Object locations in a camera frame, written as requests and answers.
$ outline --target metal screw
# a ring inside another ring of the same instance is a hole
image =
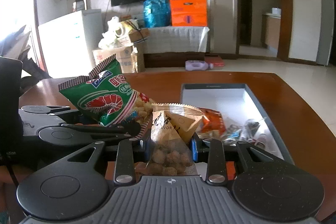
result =
[[[213,183],[221,183],[221,182],[224,182],[225,181],[225,177],[223,175],[211,175],[209,176],[209,180],[210,182],[213,182]]]
[[[130,175],[119,175],[115,180],[118,181],[119,183],[129,183],[132,181],[132,179],[133,177]]]

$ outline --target white refrigerator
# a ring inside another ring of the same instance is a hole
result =
[[[334,36],[335,5],[334,0],[322,0],[322,17],[319,50],[316,63],[329,64],[331,46]]]
[[[101,10],[74,12],[39,26],[48,73],[53,78],[88,75],[95,67],[92,51],[102,39]]]

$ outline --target purple detergent bottle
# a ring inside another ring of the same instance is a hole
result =
[[[213,69],[213,64],[205,61],[188,60],[185,62],[185,70],[207,70]]]

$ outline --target wooden table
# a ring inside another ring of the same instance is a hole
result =
[[[254,72],[159,72],[125,75],[132,88],[158,103],[179,103],[183,83],[246,83],[285,142],[295,164],[323,183],[322,220],[336,211],[336,138],[312,108],[280,77]],[[70,105],[58,92],[66,79],[46,79],[20,97],[24,105]]]

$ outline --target orange shopping bag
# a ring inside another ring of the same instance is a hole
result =
[[[173,26],[208,26],[207,0],[170,0]]]

